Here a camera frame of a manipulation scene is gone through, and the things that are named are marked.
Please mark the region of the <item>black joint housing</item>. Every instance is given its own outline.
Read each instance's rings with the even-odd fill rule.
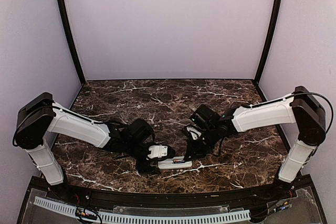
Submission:
[[[121,131],[121,136],[125,141],[134,143],[142,143],[151,135],[154,135],[153,128],[140,118]]]
[[[294,93],[309,92],[298,86]],[[300,131],[298,139],[311,146],[320,145],[326,138],[326,117],[323,106],[310,94],[298,95],[291,103]]]
[[[213,129],[220,119],[220,115],[211,110],[208,106],[202,104],[191,115],[192,120],[202,130]]]
[[[38,145],[43,145],[43,136],[54,118],[52,104],[53,96],[45,92],[19,110],[17,115],[17,127],[23,120],[25,120],[25,122],[17,131],[15,137],[18,146],[26,150],[31,150]]]

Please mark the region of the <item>marble tabletop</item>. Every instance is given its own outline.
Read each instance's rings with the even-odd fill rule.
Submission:
[[[157,143],[183,156],[191,107],[206,104],[219,114],[261,98],[250,80],[128,80],[89,81],[72,110],[99,121],[131,123],[146,120]],[[52,149],[73,185],[130,193],[204,193],[269,184],[287,151],[274,126],[249,130],[223,142],[222,155],[208,155],[188,169],[141,175],[135,160],[114,160],[116,154],[59,135]]]

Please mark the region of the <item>light purple wall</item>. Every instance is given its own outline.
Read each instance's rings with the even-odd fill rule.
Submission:
[[[279,19],[261,88],[268,99],[295,86],[325,95],[336,107],[336,0],[282,0]],[[330,110],[325,102],[329,123]],[[284,127],[293,143],[297,131]],[[336,223],[336,130],[303,170],[317,187],[328,223]]]
[[[0,222],[16,223],[36,168],[12,146],[18,110],[47,91],[70,106],[80,83],[56,0],[0,0]]]
[[[253,78],[273,0],[66,0],[88,80]]]

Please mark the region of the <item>cable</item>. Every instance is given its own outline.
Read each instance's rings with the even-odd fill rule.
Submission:
[[[106,122],[98,122],[98,121],[94,121],[93,119],[90,119],[90,118],[86,118],[85,116],[81,116],[75,112],[72,112],[71,110],[67,110],[67,109],[63,109],[63,108],[60,108],[60,107],[57,107],[57,106],[52,106],[54,109],[58,109],[58,110],[63,110],[64,112],[70,114],[70,115],[73,115],[73,116],[76,116],[78,118],[81,118],[87,122],[92,122],[93,124],[107,124],[107,123],[116,123],[116,124],[120,124],[122,126],[128,126],[127,124],[124,124],[124,123],[121,123],[117,120],[108,120]]]
[[[329,126],[328,126],[327,130],[325,131],[325,133],[327,134],[330,130],[330,127],[331,127],[333,119],[334,119],[334,109],[332,107],[331,102],[325,96],[323,96],[321,94],[318,94],[318,93],[313,93],[313,92],[304,92],[304,93],[291,94],[291,95],[285,97],[285,99],[289,99],[289,98],[292,98],[292,97],[297,97],[299,95],[304,95],[304,94],[316,95],[317,97],[320,97],[320,98],[324,99],[328,103],[328,105],[330,107],[330,111],[331,111],[331,119],[330,119]]]
[[[286,201],[284,202],[281,206],[278,206],[276,208],[274,208],[272,210],[272,212],[264,215],[264,216],[260,216],[260,217],[254,217],[255,219],[265,219],[266,217],[272,215],[272,214],[275,214],[276,212],[279,212],[279,211],[283,211],[283,210],[286,210],[287,208],[290,208],[291,205],[288,204],[289,201]]]
[[[118,160],[118,159],[122,159],[122,158],[130,156],[130,155],[123,155],[123,156],[120,157],[120,155],[118,155],[117,157],[114,157],[113,160]]]
[[[212,154],[213,156],[215,156],[215,157],[220,157],[221,156],[221,154],[222,154],[222,143],[223,143],[223,141],[224,141],[225,138],[227,138],[227,137],[224,136],[221,139],[220,143],[219,143],[218,154],[217,155],[216,154]]]
[[[57,194],[56,194],[53,190],[51,190],[51,188],[48,188],[48,189],[49,189],[50,192],[52,192],[52,194],[53,194],[58,200],[63,201],[63,202],[65,202],[65,203],[67,203],[67,204],[69,204],[69,205],[71,205],[71,206],[76,207],[76,211],[79,210],[78,207],[79,207],[79,204],[80,204],[80,200],[79,200],[79,197],[78,197],[77,194],[74,194],[74,195],[73,195],[74,197],[77,198],[77,204],[75,205],[75,204],[72,204],[72,203],[70,203],[70,202],[68,202],[68,201],[66,201],[66,200],[61,199],[60,197],[58,197]],[[88,211],[90,211],[90,212],[93,212],[93,213],[97,216],[97,219],[99,219],[100,224],[103,223],[103,220],[101,219],[101,216],[100,216],[99,213],[98,213],[97,211],[95,211],[94,209],[92,209],[92,208],[88,208],[88,207],[80,207],[80,208],[83,208],[84,212],[85,212],[85,210],[88,210]],[[76,216],[76,214],[75,214],[75,219],[76,219],[77,221],[78,221],[78,219],[77,219],[76,217],[78,217],[78,218],[81,220],[81,221],[79,221],[79,222],[80,222],[80,223],[83,223],[83,224],[91,224],[91,223],[94,223],[94,222],[95,222],[95,220],[94,220],[93,222],[91,222],[91,221],[86,221],[86,220],[82,220],[80,216]]]
[[[329,107],[330,107],[330,111],[331,111],[331,119],[330,119],[330,123],[329,123],[329,126],[327,128],[327,130],[325,131],[325,133],[327,134],[329,132],[329,129],[332,125],[332,122],[333,122],[333,119],[334,119],[334,109],[333,109],[333,106],[331,104],[331,102],[323,95],[319,94],[319,93],[314,93],[314,92],[303,92],[303,93],[293,93],[287,97],[284,97],[284,98],[280,98],[280,99],[277,99],[277,100],[273,100],[273,101],[269,101],[269,102],[264,102],[264,103],[260,103],[260,104],[256,104],[256,105],[252,105],[250,106],[251,109],[253,108],[257,108],[257,107],[260,107],[260,106],[263,106],[263,105],[268,105],[268,104],[272,104],[272,103],[275,103],[275,102],[280,102],[280,101],[283,101],[284,99],[289,99],[289,98],[292,98],[292,97],[297,97],[299,95],[316,95],[317,97],[320,97],[322,99],[324,99]]]
[[[22,120],[22,122],[16,127],[16,130],[14,132],[14,136],[13,136],[13,140],[12,140],[12,144],[14,147],[18,147],[18,145],[15,143],[15,138],[16,138],[16,135],[18,133],[18,131],[20,130],[20,128],[22,127],[22,125],[32,116],[34,115],[35,113],[37,113],[38,111],[44,109],[44,108],[51,108],[51,109],[59,109],[61,110],[61,108],[57,107],[57,106],[52,106],[52,105],[43,105],[41,107],[38,107],[34,110],[32,110],[31,112],[28,113],[28,115],[26,115],[26,117]]]
[[[272,207],[275,206],[277,203],[279,203],[280,201],[282,201],[282,198],[283,198],[288,192],[290,192],[290,191],[285,192],[285,193],[280,197],[280,199],[279,199],[278,201],[276,201],[275,203],[273,203],[272,205],[270,205],[267,209],[265,209],[264,211],[262,211],[262,212],[260,212],[260,213],[258,213],[258,214],[252,215],[251,217],[256,217],[256,216],[261,215],[261,214],[263,214],[264,212],[268,211],[270,208],[272,208]]]

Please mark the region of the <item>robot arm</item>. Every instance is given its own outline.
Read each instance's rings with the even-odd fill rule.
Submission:
[[[126,153],[136,159],[135,167],[141,173],[157,172],[151,162],[175,154],[171,147],[154,143],[154,131],[142,119],[130,125],[95,121],[67,110],[54,102],[51,94],[43,93],[19,111],[14,139],[52,186],[63,183],[65,174],[44,140],[46,131],[68,135],[109,152]],[[145,143],[149,136],[153,141]]]
[[[190,126],[183,132],[189,136],[185,161],[205,157],[224,137],[253,128],[283,123],[296,123],[298,139],[282,164],[278,179],[291,183],[302,166],[326,137],[325,111],[322,105],[302,86],[282,98],[256,105],[239,106],[220,116],[201,105],[190,117],[198,126],[199,137],[193,139],[195,129]]]

